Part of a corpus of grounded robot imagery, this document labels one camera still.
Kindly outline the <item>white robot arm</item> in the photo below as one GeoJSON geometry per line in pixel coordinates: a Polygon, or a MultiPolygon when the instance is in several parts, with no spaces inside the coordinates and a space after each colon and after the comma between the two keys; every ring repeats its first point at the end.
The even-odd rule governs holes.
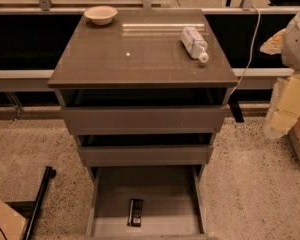
{"type": "Polygon", "coordinates": [[[300,118],[300,11],[260,47],[265,54],[280,54],[282,63],[293,69],[288,79],[278,79],[273,86],[264,134],[269,139],[286,135],[300,118]]]}

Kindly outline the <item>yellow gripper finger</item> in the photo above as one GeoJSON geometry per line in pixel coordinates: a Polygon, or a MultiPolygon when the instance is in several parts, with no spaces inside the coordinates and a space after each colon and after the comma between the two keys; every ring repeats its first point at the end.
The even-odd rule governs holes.
{"type": "Polygon", "coordinates": [[[260,51],[269,55],[280,54],[285,32],[286,29],[282,29],[275,33],[272,37],[270,37],[266,42],[264,42],[261,45],[260,51]]]}
{"type": "Polygon", "coordinates": [[[300,118],[300,71],[273,86],[263,132],[268,139],[287,135],[300,118]]]}

